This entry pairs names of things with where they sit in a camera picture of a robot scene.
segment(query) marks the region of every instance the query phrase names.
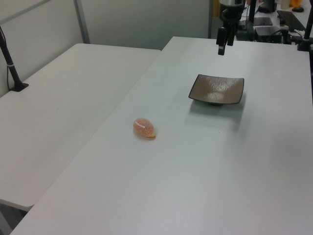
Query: cable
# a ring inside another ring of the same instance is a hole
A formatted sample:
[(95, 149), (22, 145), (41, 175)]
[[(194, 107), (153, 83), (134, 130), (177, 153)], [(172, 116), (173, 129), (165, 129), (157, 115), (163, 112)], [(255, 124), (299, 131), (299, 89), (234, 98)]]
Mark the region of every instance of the cable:
[(4, 42), (5, 42), (5, 45), (6, 45), (6, 38), (5, 38), (4, 32), (2, 31), (1, 26), (0, 26), (0, 32), (1, 32), (1, 35), (3, 36)]
[(273, 36), (275, 33), (282, 32), (282, 31), (285, 31), (285, 29), (279, 29), (278, 31), (272, 33), (270, 36)]
[(297, 44), (299, 44), (299, 42), (298, 42), (298, 40), (294, 37), (294, 36), (292, 36), (291, 34), (289, 34), (293, 39), (295, 39), (295, 44), (297, 45)]
[(8, 86), (8, 90), (10, 91), (10, 87), (9, 87), (9, 67), (6, 67), (6, 84)]
[(300, 34), (300, 33), (298, 33), (297, 31), (294, 31), (295, 33), (297, 33), (297, 34), (299, 34), (300, 35), (300, 37), (303, 39), (303, 37), (302, 37), (302, 35)]
[(248, 21), (248, 11), (249, 11), (249, 7), (250, 5), (248, 5), (247, 9), (246, 9), (246, 22)]

